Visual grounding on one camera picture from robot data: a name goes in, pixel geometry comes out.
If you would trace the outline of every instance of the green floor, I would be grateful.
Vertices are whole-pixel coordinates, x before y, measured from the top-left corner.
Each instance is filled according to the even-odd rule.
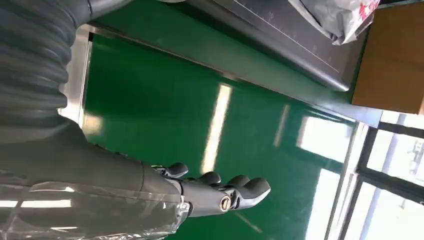
[[[214,169],[271,185],[257,207],[188,219],[168,239],[322,239],[354,126],[157,50],[93,38],[90,142],[152,165],[186,163],[193,177]]]

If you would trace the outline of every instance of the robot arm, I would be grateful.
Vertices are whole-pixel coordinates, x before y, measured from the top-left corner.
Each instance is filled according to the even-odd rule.
[[[68,81],[76,29],[129,2],[0,1],[4,239],[57,239],[65,232],[70,235],[64,239],[97,239],[134,228],[133,238],[162,237],[174,233],[187,216],[250,208],[270,192],[262,178],[237,176],[221,184],[220,176],[210,172],[181,179],[188,172],[185,165],[151,167],[108,152],[88,143],[75,122],[58,115],[57,109],[67,104],[58,88]]]

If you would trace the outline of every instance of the plastic bag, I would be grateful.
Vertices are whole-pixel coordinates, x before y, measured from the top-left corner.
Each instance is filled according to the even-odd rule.
[[[380,0],[288,0],[334,45],[352,42],[372,22]]]
[[[4,240],[157,240],[177,231],[181,196],[62,182],[0,185]]]

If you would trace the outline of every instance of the metal screw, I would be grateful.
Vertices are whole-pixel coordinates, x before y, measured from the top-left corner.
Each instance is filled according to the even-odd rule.
[[[219,208],[221,209],[221,211],[227,212],[228,210],[230,210],[230,207],[231,207],[230,197],[227,195],[223,196],[221,199],[221,203],[219,204]]]

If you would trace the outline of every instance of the window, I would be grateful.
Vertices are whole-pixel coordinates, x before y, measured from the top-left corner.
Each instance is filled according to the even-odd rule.
[[[368,128],[332,239],[423,239],[423,161],[424,116],[385,111],[378,128]]]

